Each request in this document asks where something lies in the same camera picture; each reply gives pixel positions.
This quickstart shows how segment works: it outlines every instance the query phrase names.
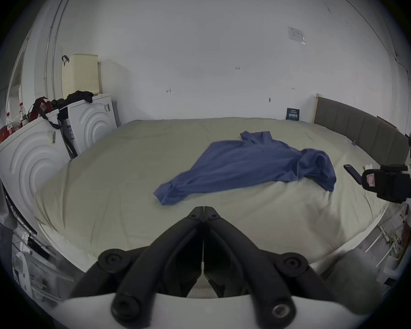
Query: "blue cloth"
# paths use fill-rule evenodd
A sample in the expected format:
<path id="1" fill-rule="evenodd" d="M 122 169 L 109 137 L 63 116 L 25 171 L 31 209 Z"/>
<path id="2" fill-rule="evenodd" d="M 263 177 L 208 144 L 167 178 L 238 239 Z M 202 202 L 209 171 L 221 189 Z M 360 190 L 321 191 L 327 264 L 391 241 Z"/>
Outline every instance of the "blue cloth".
<path id="1" fill-rule="evenodd" d="M 242 141 L 211 143 L 190 170 L 160 185 L 154 195 L 162 205 L 174 205 L 194 193 L 212 193 L 270 181 L 288 183 L 303 177 L 313 179 L 325 190 L 334 190 L 337 178 L 324 151 L 299 151 L 273 140 L 270 132 L 243 132 L 241 138 Z"/>

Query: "laundry basket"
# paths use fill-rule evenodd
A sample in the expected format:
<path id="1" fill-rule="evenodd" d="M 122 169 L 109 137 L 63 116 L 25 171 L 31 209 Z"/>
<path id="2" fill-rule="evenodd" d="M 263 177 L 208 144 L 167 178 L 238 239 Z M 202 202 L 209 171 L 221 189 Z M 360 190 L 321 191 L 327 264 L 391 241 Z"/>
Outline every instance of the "laundry basket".
<path id="1" fill-rule="evenodd" d="M 68 58 L 62 57 L 63 97 L 67 98 L 75 91 L 90 91 L 99 94 L 98 55 L 74 53 Z"/>

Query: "beige bed sheet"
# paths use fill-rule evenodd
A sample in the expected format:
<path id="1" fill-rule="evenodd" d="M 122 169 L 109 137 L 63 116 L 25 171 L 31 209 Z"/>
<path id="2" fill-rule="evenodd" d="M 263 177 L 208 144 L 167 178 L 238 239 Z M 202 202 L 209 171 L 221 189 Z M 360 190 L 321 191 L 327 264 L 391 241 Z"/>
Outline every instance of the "beige bed sheet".
<path id="1" fill-rule="evenodd" d="M 188 170 L 213 141 L 270 131 L 302 150 L 325 151 L 337 183 L 310 179 L 194 194 L 162 206 L 153 192 Z M 298 252 L 310 263 L 332 254 L 380 217 L 387 202 L 362 189 L 343 168 L 378 164 L 345 136 L 304 122 L 261 118 L 133 121 L 72 160 L 38 193 L 34 213 L 90 257 L 110 248 L 147 246 L 195 206 L 212 206 L 259 248 Z"/>

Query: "screw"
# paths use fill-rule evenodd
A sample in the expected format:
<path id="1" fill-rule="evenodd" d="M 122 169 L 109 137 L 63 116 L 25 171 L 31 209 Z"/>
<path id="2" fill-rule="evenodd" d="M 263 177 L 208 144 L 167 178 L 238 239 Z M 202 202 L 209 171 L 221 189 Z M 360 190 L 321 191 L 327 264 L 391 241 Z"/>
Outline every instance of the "screw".
<path id="1" fill-rule="evenodd" d="M 287 265 L 290 268 L 298 268 L 300 267 L 300 261 L 297 260 L 296 258 L 288 258 L 285 261 L 285 265 Z"/>
<path id="2" fill-rule="evenodd" d="M 285 318 L 290 313 L 290 307 L 287 304 L 278 304 L 274 306 L 272 314 L 276 318 Z"/>
<path id="3" fill-rule="evenodd" d="M 120 262 L 122 260 L 121 255 L 118 254 L 109 254 L 108 256 L 106 256 L 106 262 L 109 265 L 113 265 L 117 262 Z"/>
<path id="4" fill-rule="evenodd" d="M 128 295 L 119 295 L 111 307 L 114 316 L 122 320 L 132 320 L 140 315 L 140 304 Z"/>

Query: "wooden headboard frame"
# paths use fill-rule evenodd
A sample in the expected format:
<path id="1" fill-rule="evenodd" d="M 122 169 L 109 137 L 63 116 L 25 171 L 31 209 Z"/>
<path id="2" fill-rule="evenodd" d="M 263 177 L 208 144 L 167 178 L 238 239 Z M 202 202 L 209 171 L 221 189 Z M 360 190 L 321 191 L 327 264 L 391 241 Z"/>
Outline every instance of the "wooden headboard frame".
<path id="1" fill-rule="evenodd" d="M 317 94 L 312 123 L 345 135 L 380 165 L 404 165 L 408 138 L 382 119 Z"/>

